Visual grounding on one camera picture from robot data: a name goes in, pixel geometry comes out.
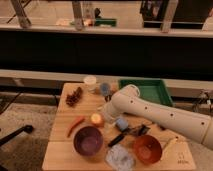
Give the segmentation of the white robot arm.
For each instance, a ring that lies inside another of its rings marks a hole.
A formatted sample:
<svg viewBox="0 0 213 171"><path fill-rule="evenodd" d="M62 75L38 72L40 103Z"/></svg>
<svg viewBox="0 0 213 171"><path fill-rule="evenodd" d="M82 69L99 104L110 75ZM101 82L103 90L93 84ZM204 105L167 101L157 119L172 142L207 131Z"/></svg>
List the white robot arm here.
<svg viewBox="0 0 213 171"><path fill-rule="evenodd" d="M133 84L118 90L102 107L102 115L108 123L123 113L143 117L213 150L212 116L143 100Z"/></svg>

